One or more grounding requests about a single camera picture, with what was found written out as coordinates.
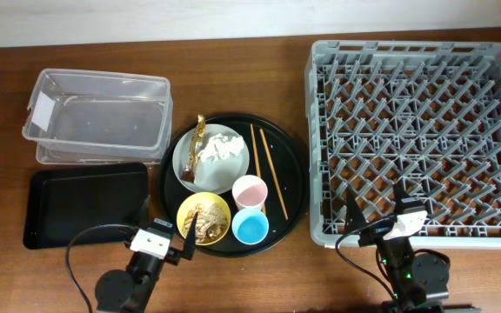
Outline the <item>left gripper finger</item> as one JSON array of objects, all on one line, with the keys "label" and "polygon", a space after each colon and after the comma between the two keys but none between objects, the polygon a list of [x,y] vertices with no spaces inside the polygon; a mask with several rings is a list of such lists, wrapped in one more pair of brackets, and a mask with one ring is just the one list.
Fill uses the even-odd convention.
[{"label": "left gripper finger", "polygon": [[136,213],[133,223],[138,227],[138,228],[145,228],[148,223],[149,223],[149,206],[150,206],[150,196],[147,196],[141,208],[138,210]]},{"label": "left gripper finger", "polygon": [[197,217],[198,213],[196,212],[190,223],[189,230],[184,240],[182,258],[186,260],[191,260],[195,253]]}]

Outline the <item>blue cup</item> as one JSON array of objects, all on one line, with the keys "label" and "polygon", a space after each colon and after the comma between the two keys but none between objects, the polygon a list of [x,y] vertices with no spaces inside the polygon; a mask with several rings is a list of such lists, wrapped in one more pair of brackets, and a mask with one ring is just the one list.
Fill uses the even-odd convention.
[{"label": "blue cup", "polygon": [[261,210],[243,209],[233,217],[231,228],[240,243],[254,245],[268,235],[269,221]]}]

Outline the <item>noodle food scraps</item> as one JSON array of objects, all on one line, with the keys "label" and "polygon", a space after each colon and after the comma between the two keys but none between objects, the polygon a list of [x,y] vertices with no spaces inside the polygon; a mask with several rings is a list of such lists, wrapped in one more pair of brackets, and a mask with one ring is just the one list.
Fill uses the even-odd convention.
[{"label": "noodle food scraps", "polygon": [[182,233],[187,235],[194,216],[197,216],[195,237],[197,244],[208,244],[219,239],[228,228],[228,219],[215,203],[198,203],[188,211]]}]

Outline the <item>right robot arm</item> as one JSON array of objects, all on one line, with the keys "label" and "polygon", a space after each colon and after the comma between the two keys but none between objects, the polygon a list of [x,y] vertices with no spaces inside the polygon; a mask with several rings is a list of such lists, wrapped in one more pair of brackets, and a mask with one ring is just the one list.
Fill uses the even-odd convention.
[{"label": "right robot arm", "polygon": [[[399,185],[392,186],[394,210],[375,222],[364,217],[352,191],[346,196],[344,234],[336,241],[336,252],[353,268],[372,277],[384,287],[391,300],[384,312],[444,312],[449,297],[450,258],[429,249],[414,250],[410,237],[419,232],[428,216],[421,199]],[[374,245],[377,267],[382,276],[356,265],[340,251],[348,236],[357,235],[360,247]]]}]

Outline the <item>pink cup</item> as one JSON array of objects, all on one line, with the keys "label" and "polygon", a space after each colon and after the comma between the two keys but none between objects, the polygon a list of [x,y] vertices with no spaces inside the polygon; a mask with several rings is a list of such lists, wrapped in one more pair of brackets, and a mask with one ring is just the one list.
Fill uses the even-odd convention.
[{"label": "pink cup", "polygon": [[262,210],[268,196],[268,187],[262,178],[245,175],[233,183],[231,194],[239,210]]}]

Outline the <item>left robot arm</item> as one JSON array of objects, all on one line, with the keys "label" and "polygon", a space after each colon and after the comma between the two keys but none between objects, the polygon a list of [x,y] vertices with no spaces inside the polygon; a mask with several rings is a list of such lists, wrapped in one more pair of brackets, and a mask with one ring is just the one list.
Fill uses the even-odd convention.
[{"label": "left robot arm", "polygon": [[191,260],[196,248],[197,217],[182,249],[171,246],[173,225],[158,218],[145,230],[136,228],[128,242],[133,251],[123,270],[110,270],[97,281],[95,296],[97,312],[143,312],[159,280],[165,264],[177,266],[182,259]]}]

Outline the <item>yellow bowl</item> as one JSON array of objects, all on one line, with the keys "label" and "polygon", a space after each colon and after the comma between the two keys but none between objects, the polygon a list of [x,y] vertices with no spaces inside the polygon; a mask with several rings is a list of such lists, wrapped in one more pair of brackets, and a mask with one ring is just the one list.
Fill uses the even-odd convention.
[{"label": "yellow bowl", "polygon": [[179,230],[182,237],[185,238],[186,235],[184,235],[182,233],[184,219],[187,217],[188,211],[190,209],[192,209],[193,207],[195,207],[198,203],[215,203],[222,208],[225,215],[227,216],[228,228],[224,232],[224,234],[216,241],[208,243],[208,244],[203,244],[203,245],[211,245],[213,243],[217,243],[228,233],[228,230],[230,228],[230,221],[231,221],[231,213],[230,213],[229,205],[227,204],[227,202],[225,202],[225,200],[223,200],[222,197],[220,197],[217,194],[214,194],[211,192],[199,192],[199,193],[193,194],[193,195],[189,196],[188,198],[186,198],[183,201],[183,203],[180,205],[180,207],[177,211],[177,229]]}]

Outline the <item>white tissue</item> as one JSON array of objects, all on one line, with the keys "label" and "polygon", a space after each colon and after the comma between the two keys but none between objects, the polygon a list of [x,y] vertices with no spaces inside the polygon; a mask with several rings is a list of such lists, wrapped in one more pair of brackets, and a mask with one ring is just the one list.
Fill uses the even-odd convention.
[{"label": "white tissue", "polygon": [[207,144],[197,153],[200,161],[205,162],[210,159],[213,163],[219,160],[226,160],[231,155],[238,157],[245,147],[241,136],[226,136],[216,134],[209,138]]}]

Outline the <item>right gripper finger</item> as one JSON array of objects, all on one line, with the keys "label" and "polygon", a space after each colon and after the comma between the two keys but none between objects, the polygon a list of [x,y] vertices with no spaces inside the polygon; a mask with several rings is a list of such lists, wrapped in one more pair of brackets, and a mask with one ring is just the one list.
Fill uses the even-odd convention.
[{"label": "right gripper finger", "polygon": [[402,179],[397,180],[393,184],[392,190],[396,204],[402,204],[404,199],[410,197],[410,195],[406,192],[404,188],[404,182]]},{"label": "right gripper finger", "polygon": [[356,195],[351,189],[346,190],[345,206],[344,234],[349,235],[353,232],[360,231],[367,225],[367,221],[357,204]]}]

